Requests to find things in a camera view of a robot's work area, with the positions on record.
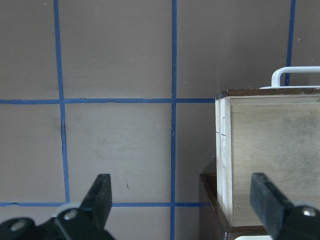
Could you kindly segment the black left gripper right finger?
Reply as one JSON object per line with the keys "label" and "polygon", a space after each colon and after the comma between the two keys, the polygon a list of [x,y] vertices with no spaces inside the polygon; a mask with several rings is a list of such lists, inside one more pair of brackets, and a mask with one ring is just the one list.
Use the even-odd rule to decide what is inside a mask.
{"label": "black left gripper right finger", "polygon": [[277,239],[294,208],[293,203],[262,172],[251,175],[250,204],[272,239]]}

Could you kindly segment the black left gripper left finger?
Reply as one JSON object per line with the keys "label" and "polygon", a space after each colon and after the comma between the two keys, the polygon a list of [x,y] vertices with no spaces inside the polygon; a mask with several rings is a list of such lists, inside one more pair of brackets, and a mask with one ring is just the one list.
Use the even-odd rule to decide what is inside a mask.
{"label": "black left gripper left finger", "polygon": [[111,176],[99,174],[82,200],[82,210],[98,229],[104,229],[111,211]]}

